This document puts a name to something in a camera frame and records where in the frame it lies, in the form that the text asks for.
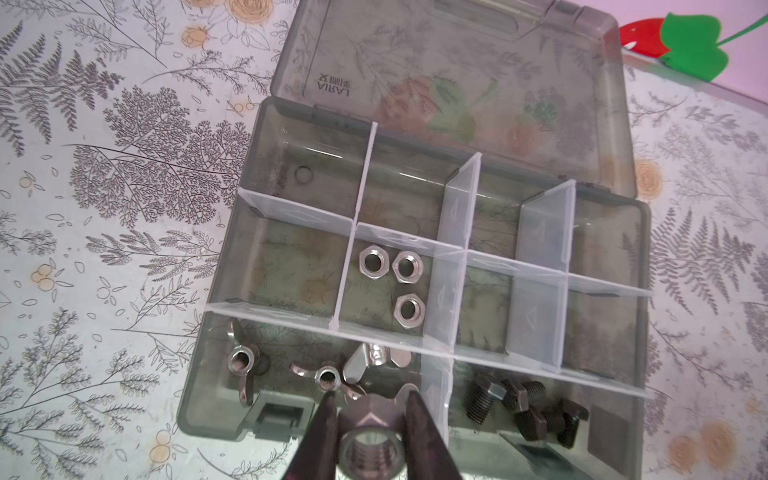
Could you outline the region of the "black screw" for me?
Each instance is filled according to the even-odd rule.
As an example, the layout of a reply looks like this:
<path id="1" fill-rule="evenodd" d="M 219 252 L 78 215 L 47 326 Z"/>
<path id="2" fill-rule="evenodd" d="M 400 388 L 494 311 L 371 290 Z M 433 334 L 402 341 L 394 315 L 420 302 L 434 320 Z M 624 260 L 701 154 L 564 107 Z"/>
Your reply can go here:
<path id="1" fill-rule="evenodd" d="M 506 390 L 502 404 L 513 413 L 528 411 L 532 405 L 540 403 L 547 395 L 546 386 L 539 381 L 506 378 L 501 383 Z"/>
<path id="2" fill-rule="evenodd" d="M 557 434 L 557 440 L 564 448 L 572 449 L 576 443 L 580 423 L 589 420 L 589 410 L 566 398 L 560 400 L 559 410 L 564 426 Z"/>
<path id="3" fill-rule="evenodd" d="M 495 402 L 503 401 L 507 388 L 489 375 L 477 373 L 468 389 L 465 401 L 466 416 L 478 425 L 488 417 Z"/>

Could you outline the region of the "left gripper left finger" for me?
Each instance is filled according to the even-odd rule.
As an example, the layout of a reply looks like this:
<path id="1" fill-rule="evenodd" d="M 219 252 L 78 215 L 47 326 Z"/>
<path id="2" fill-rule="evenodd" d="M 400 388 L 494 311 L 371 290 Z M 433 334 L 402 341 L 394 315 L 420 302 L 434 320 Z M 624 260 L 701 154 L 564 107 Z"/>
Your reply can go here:
<path id="1" fill-rule="evenodd" d="M 338 456 L 336 394 L 327 392 L 289 464 L 290 479 L 333 480 Z"/>

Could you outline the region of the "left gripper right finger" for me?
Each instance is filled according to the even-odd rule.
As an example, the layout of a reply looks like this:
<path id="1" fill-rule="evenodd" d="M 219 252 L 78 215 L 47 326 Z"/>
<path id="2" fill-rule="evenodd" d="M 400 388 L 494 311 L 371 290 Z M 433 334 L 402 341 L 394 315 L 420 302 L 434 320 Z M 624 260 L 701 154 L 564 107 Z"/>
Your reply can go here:
<path id="1" fill-rule="evenodd" d="M 405 403 L 404 449 L 408 480 L 461 480 L 461 474 L 421 395 Z"/>

